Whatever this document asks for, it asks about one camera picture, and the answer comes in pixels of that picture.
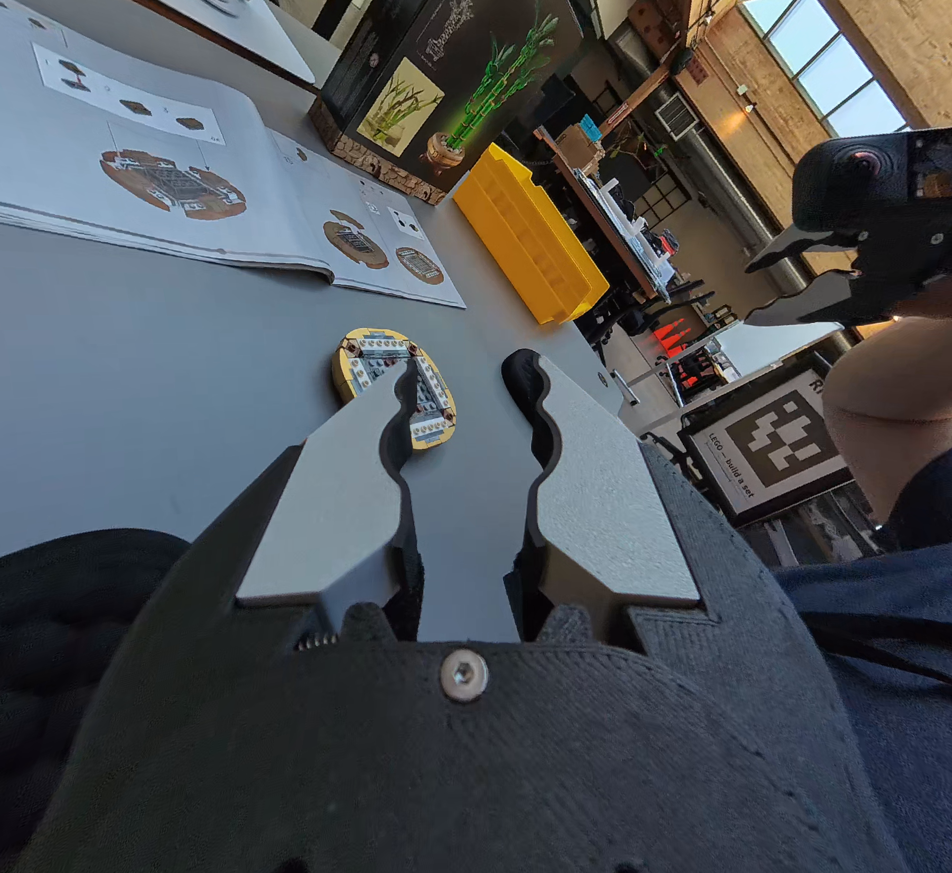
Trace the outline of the lego instruction booklet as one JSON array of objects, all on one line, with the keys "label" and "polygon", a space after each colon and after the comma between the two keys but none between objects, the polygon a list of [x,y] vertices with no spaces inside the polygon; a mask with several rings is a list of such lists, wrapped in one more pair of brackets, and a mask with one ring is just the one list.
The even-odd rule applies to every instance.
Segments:
[{"label": "lego instruction booklet", "polygon": [[403,195],[234,88],[1,6],[4,224],[465,308]]}]

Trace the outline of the cardboard box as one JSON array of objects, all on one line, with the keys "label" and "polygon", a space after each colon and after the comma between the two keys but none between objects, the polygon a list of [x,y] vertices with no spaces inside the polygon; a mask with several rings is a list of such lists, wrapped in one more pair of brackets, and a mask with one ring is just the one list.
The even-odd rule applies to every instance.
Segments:
[{"label": "cardboard box", "polygon": [[567,127],[555,140],[565,164],[571,169],[594,176],[604,157],[602,133],[594,120],[585,114],[574,125]]}]

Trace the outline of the black framed marker sign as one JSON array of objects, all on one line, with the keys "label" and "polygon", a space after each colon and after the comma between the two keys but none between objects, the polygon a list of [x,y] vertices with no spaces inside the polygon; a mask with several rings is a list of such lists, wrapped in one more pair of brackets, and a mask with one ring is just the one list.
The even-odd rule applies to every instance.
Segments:
[{"label": "black framed marker sign", "polygon": [[773,519],[852,482],[825,423],[829,370],[820,355],[803,353],[682,417],[678,438],[732,526]]}]

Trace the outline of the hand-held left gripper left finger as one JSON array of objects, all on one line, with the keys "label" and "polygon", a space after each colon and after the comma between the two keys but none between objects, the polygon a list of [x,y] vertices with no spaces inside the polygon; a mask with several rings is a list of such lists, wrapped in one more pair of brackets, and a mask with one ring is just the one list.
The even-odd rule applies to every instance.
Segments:
[{"label": "hand-held left gripper left finger", "polygon": [[303,442],[235,594],[246,608],[309,606],[341,631],[352,605],[385,608],[416,557],[410,417],[418,370],[390,367]]}]

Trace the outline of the wooden edged desk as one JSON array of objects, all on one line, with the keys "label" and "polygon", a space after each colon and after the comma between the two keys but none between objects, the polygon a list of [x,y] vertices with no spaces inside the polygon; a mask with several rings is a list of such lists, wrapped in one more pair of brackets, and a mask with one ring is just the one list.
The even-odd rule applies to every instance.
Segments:
[{"label": "wooden edged desk", "polygon": [[668,272],[673,270],[667,264],[662,264],[644,239],[644,226],[628,222],[614,200],[602,196],[601,190],[592,184],[582,170],[567,165],[556,141],[543,126],[534,129],[533,135],[550,149],[554,166],[566,186],[592,217],[645,295],[660,297],[669,304],[667,284],[671,275]]}]

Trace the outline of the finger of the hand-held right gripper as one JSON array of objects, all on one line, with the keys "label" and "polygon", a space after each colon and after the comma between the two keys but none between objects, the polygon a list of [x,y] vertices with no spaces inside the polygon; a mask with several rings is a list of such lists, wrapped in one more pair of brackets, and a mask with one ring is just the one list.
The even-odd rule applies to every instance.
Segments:
[{"label": "finger of the hand-held right gripper", "polygon": [[800,291],[752,309],[744,323],[756,327],[809,323],[836,323],[839,327],[848,327],[845,318],[854,279],[851,271],[823,272]]},{"label": "finger of the hand-held right gripper", "polygon": [[831,270],[851,272],[865,238],[866,232],[806,232],[798,227],[787,227],[749,262],[744,271],[753,273],[783,260],[800,257],[814,274]]}]

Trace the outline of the yellow plastic bin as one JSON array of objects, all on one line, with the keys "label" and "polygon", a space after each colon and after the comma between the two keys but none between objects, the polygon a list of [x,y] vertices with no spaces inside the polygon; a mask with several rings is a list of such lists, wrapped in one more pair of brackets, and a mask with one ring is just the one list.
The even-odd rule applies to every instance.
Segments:
[{"label": "yellow plastic bin", "polygon": [[540,324],[585,315],[609,289],[530,170],[491,144],[453,199]]}]

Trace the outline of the person's right forearm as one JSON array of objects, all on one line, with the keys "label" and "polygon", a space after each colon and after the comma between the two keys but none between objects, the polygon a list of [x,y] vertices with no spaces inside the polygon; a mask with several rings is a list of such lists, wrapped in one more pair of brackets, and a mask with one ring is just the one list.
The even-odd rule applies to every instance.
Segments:
[{"label": "person's right forearm", "polygon": [[888,326],[841,357],[823,393],[827,431],[880,524],[951,446],[951,282],[894,308]]}]

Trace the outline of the black lego box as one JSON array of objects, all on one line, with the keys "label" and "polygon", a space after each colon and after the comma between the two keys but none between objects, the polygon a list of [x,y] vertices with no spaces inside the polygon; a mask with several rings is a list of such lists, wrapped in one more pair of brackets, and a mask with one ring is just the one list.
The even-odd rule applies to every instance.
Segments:
[{"label": "black lego box", "polygon": [[331,155],[437,205],[581,39],[569,0],[371,0],[308,116]]}]

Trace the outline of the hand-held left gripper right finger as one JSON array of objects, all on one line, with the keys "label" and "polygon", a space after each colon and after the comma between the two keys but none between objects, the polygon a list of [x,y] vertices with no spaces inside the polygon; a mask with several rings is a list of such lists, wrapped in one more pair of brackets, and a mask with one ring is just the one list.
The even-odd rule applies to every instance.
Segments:
[{"label": "hand-held left gripper right finger", "polygon": [[540,353],[502,364],[512,401],[531,427],[541,473],[531,484],[523,545],[505,577],[523,641],[551,612],[579,606],[597,641],[621,634],[630,606],[698,609],[696,581],[638,439]]}]

